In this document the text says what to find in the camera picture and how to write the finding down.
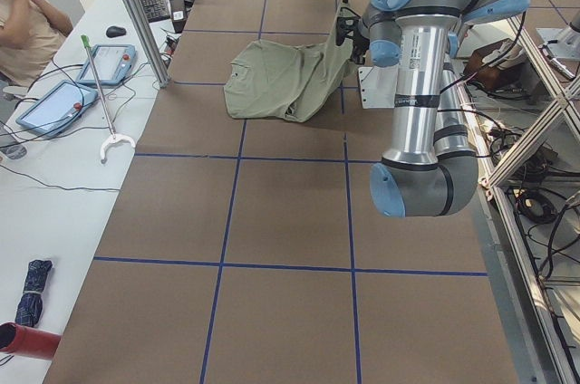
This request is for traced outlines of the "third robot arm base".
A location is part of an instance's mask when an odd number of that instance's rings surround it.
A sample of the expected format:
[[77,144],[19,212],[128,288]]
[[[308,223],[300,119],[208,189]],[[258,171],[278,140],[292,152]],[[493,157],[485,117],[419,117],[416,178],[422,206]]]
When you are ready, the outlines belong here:
[[542,43],[538,46],[548,64],[566,80],[572,81],[576,72],[565,66],[565,62],[579,62],[579,13],[565,28],[537,28]]

